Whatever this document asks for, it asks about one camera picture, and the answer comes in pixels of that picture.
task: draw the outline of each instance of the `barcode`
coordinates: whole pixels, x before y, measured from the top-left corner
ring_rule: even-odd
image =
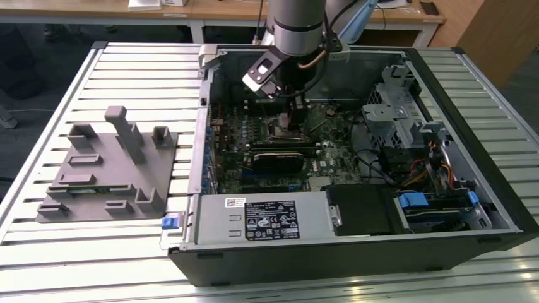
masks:
[[[226,198],[226,207],[245,207],[246,198]]]

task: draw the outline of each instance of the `metal workbench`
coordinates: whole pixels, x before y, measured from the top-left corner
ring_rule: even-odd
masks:
[[[169,204],[170,211],[187,207],[199,47],[110,43],[91,50],[0,204],[0,297],[9,302],[538,302],[539,239],[449,271],[197,288],[161,249],[161,220],[35,222],[70,148],[70,125],[91,122],[97,131],[113,132],[103,118],[110,105],[129,108],[141,131],[158,124],[181,133]],[[466,55],[445,49],[421,53],[539,218],[539,137]]]

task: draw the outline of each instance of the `motherboard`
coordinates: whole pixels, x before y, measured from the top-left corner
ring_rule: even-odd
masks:
[[[313,104],[291,130],[283,114],[271,115],[271,104],[257,106],[223,107],[213,119],[219,194],[321,191],[362,182],[350,143],[358,111]]]

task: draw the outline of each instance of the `blue latch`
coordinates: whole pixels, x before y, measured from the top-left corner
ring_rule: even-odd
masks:
[[[429,206],[428,197],[425,193],[404,193],[400,196],[401,207]]]
[[[162,229],[179,229],[179,218],[163,218]]]
[[[480,203],[480,197],[478,197],[478,194],[476,193],[476,191],[469,191],[468,195],[469,195],[469,199],[470,199],[472,203],[474,205],[477,205]]]

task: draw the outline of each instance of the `warning label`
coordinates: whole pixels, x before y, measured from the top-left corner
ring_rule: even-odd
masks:
[[[246,203],[246,238],[250,241],[298,239],[297,202]]]

